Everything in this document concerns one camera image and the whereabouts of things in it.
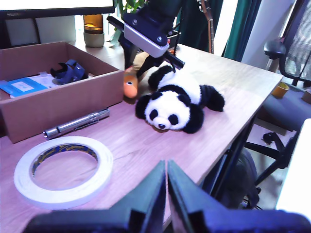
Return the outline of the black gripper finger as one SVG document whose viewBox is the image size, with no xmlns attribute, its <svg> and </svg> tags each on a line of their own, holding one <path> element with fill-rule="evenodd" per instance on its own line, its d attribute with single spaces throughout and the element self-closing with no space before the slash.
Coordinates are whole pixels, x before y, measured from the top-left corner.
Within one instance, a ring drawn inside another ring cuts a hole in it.
<svg viewBox="0 0 311 233">
<path fill-rule="evenodd" d="M 161 233 L 166 203 L 166 170 L 161 160 L 127 195 L 115 203 L 113 233 Z"/>
<path fill-rule="evenodd" d="M 124 53 L 124 69 L 128 69 L 133 64 L 138 47 L 126 39 L 124 35 L 119 37 L 119 43 L 122 46 Z"/>
<path fill-rule="evenodd" d="M 164 60 L 171 63 L 171 68 L 175 73 L 175 66 L 170 60 L 172 57 L 173 57 L 172 54 L 168 50 L 165 51 L 165 53 L 162 56 L 157 58 L 154 58 L 145 51 L 139 53 L 138 55 L 136 55 L 136 61 L 138 61 L 139 66 L 139 70 L 137 71 L 136 77 L 137 78 L 142 77 L 143 74 L 152 67 L 159 67 L 164 62 Z"/>
<path fill-rule="evenodd" d="M 168 161 L 168 192 L 176 233 L 225 233 L 226 208 L 202 190 L 173 160 Z"/>
</svg>

